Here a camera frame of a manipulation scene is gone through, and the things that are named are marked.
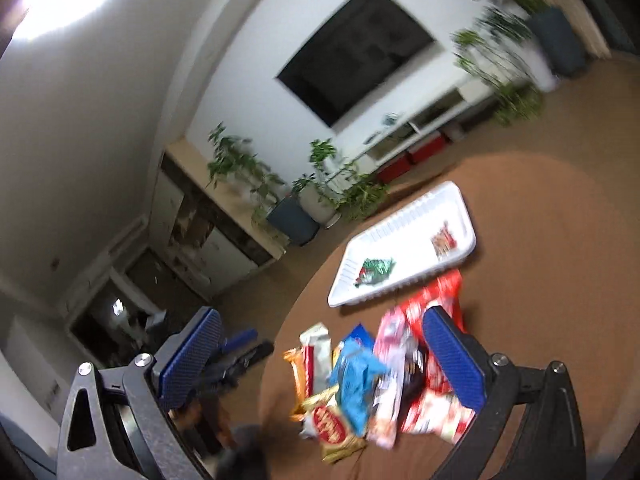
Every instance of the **television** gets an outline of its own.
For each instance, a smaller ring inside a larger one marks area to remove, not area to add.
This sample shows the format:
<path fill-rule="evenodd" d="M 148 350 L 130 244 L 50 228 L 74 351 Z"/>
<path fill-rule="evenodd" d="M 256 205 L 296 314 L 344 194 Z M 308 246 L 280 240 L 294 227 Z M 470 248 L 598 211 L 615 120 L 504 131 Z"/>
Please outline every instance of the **television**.
<path fill-rule="evenodd" d="M 350 0 L 300 48 L 278 79 L 328 126 L 433 43 L 393 0 Z"/>

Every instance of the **red oval label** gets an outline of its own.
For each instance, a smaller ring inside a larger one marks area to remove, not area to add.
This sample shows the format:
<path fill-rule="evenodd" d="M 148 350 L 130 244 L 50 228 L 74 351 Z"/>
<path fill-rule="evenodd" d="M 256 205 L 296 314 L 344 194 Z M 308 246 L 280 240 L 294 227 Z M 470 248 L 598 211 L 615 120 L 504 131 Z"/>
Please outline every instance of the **red oval label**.
<path fill-rule="evenodd" d="M 340 444 L 347 438 L 344 424 L 326 406 L 319 406 L 314 410 L 314 426 L 318 430 L 318 438 L 327 444 Z"/>

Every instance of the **red box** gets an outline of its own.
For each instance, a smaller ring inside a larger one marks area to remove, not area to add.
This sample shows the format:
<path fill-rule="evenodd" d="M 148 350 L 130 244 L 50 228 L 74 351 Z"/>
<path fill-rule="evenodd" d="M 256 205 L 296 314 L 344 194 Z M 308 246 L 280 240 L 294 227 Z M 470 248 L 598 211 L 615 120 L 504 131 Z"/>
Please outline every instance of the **red box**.
<path fill-rule="evenodd" d="M 444 136 L 440 132 L 435 132 L 409 148 L 409 160 L 412 164 L 419 164 L 444 150 L 446 145 L 447 140 Z"/>
<path fill-rule="evenodd" d="M 393 160 L 386 163 L 382 168 L 377 171 L 378 180 L 382 184 L 389 184 L 392 180 L 395 180 L 400 175 L 405 174 L 411 169 L 411 161 L 406 152 L 398 155 Z"/>

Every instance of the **round table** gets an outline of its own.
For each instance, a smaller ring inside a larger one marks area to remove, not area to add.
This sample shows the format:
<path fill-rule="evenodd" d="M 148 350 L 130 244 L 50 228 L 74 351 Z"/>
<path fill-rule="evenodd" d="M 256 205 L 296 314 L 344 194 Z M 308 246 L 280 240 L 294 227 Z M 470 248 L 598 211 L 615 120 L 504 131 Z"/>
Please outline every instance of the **round table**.
<path fill-rule="evenodd" d="M 468 331 L 489 353 L 503 352 L 517 365 L 545 368 L 556 359 L 567 364 L 588 453 L 611 437 L 613 420 L 618 432 L 630 434 L 638 420 L 627 417 L 626 428 L 620 427 L 625 417 L 619 409 L 640 347 L 640 266 L 619 213 L 575 168 L 546 156 L 502 153 L 463 161 L 359 231 L 445 180 L 462 190 L 478 238 L 461 267 L 460 303 Z M 299 425 L 288 420 L 294 383 L 282 353 L 299 345 L 300 333 L 322 321 L 335 345 L 361 322 L 375 335 L 383 313 L 419 288 L 329 308 L 326 299 L 347 242 L 292 307 L 262 377 L 259 413 L 271 475 L 275 480 L 425 480 L 451 449 L 434 435 L 401 434 L 391 451 L 370 444 L 327 465 L 319 444 L 300 439 Z M 519 417 L 511 419 L 484 476 L 496 473 L 504 460 Z"/>

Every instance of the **blue snack package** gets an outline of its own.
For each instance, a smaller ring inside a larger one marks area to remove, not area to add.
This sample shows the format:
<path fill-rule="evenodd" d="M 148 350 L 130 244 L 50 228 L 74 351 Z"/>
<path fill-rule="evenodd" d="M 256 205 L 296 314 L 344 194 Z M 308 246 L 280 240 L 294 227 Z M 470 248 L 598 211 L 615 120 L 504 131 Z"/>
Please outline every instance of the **blue snack package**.
<path fill-rule="evenodd" d="M 337 401 L 357 436 L 367 432 L 367 422 L 378 378 L 388 372 L 372 352 L 355 339 L 347 338 L 329 385 L 340 385 Z"/>
<path fill-rule="evenodd" d="M 355 339 L 358 343 L 364 346 L 364 348 L 373 352 L 375 340 L 371 337 L 369 332 L 367 332 L 367 329 L 362 326 L 362 323 L 358 324 L 353 330 L 351 330 L 351 333 L 342 341 L 345 341 L 348 338 Z"/>

